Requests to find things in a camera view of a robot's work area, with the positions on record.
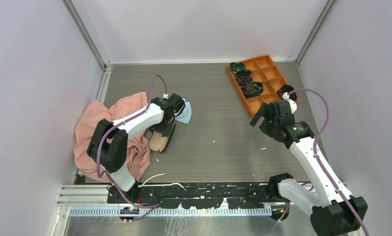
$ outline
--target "orange tray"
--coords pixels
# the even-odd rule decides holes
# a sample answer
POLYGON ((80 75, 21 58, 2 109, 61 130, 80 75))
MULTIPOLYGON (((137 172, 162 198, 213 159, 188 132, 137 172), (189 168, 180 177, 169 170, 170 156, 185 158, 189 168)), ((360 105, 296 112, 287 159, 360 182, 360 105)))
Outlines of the orange tray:
POLYGON ((240 62, 245 64, 247 70, 251 70, 253 81, 260 82, 264 88, 261 95, 252 98, 245 98, 235 75, 229 67, 229 64, 226 65, 226 72, 228 73, 243 106, 245 106, 249 117, 252 118, 264 102, 270 103, 272 101, 280 100, 281 98, 278 96, 277 91, 281 88, 281 86, 288 85, 288 83, 269 55, 240 62))

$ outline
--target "white panel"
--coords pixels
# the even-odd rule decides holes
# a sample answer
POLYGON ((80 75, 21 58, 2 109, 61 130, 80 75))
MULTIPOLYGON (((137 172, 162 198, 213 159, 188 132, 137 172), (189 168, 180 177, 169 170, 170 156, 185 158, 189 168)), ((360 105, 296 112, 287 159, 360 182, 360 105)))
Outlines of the white panel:
MULTIPOLYGON (((392 0, 338 1, 301 70, 331 107, 323 139, 333 169, 368 202, 371 235, 392 235, 392 0)), ((321 127, 323 103, 309 100, 321 127)))
POLYGON ((0 0, 0 235, 50 235, 100 75, 60 0, 0 0))
POLYGON ((295 60, 326 0, 82 3, 111 63, 151 63, 295 60))

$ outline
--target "orange compartment box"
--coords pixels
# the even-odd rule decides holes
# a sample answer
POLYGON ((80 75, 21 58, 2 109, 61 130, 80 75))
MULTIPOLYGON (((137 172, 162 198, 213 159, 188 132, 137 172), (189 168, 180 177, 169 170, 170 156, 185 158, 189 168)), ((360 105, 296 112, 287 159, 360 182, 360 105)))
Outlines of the orange compartment box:
POLYGON ((281 86, 288 85, 288 83, 269 55, 240 62, 245 65, 246 69, 251 70, 253 81, 260 82, 264 88, 261 95, 252 98, 245 98, 235 75, 229 67, 229 64, 226 65, 226 72, 228 73, 242 104, 245 106, 249 117, 252 118, 264 102, 270 103, 272 101, 280 100, 281 98, 278 96, 277 91, 281 88, 281 86))

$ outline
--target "light blue cloth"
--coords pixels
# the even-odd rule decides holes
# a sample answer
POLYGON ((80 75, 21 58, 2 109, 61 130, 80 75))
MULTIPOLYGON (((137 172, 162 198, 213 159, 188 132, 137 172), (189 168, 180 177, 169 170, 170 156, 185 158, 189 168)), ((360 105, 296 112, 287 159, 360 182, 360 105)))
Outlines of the light blue cloth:
POLYGON ((183 112, 178 117, 176 117, 176 121, 182 122, 184 124, 188 124, 191 118, 191 106, 190 106, 190 102, 186 102, 184 98, 182 99, 185 102, 185 107, 183 112))

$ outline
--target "pink cloth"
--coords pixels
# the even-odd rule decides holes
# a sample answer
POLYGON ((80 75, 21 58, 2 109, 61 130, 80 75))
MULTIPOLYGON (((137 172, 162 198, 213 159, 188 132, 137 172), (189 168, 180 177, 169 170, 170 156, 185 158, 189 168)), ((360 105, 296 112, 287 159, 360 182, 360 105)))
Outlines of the pink cloth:
MULTIPOLYGON (((74 162, 83 174, 101 182, 109 182, 106 175, 97 177, 96 163, 86 153, 97 123, 102 119, 113 121, 126 117, 143 108, 148 103, 147 93, 139 92, 129 97, 119 99, 115 105, 107 109, 103 103, 93 100, 86 108, 75 130, 76 144, 74 146, 74 162)), ((126 167, 132 176, 139 180, 150 165, 150 148, 145 131, 133 137, 126 151, 126 167)))

